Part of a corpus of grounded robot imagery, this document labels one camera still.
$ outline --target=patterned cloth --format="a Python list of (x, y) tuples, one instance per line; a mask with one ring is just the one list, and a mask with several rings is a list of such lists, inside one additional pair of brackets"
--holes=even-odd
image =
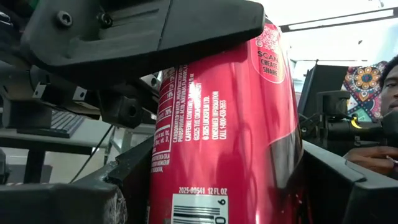
[(348, 69), (342, 89), (351, 94), (347, 102), (349, 116), (357, 114), (360, 121), (374, 121), (381, 117), (379, 79), (386, 63)]

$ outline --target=upc barcode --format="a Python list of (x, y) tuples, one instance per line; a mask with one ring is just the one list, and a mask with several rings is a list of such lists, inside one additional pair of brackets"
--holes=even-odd
[(172, 224), (228, 224), (228, 196), (174, 194)]

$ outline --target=cable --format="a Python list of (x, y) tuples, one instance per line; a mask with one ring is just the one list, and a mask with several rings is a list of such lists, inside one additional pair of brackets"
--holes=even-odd
[(83, 169), (87, 166), (87, 163), (90, 161), (90, 159), (94, 156), (94, 154), (98, 151), (98, 148), (100, 147), (100, 145), (102, 144), (102, 142), (104, 141), (105, 137), (109, 134), (109, 132), (112, 130), (113, 125), (111, 125), (108, 130), (106, 131), (106, 133), (104, 134), (104, 136), (102, 137), (102, 139), (99, 141), (99, 143), (97, 144), (97, 146), (95, 147), (94, 151), (90, 154), (90, 156), (88, 157), (88, 159), (86, 160), (86, 162), (83, 164), (83, 166), (80, 168), (79, 172), (77, 172), (76, 176), (69, 182), (69, 184), (71, 184), (73, 181), (76, 180), (76, 178), (80, 175), (80, 173), (83, 171)]

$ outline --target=computer monitor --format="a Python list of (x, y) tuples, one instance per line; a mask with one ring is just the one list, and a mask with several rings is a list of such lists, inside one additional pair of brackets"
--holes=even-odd
[(346, 66), (318, 65), (308, 71), (298, 103), (298, 113), (311, 117), (317, 112), (317, 93), (340, 90), (347, 73)]

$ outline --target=red soda can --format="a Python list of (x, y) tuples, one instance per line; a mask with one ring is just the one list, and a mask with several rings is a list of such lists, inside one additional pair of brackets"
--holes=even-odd
[(162, 72), (149, 224), (301, 223), (297, 104), (280, 32)]

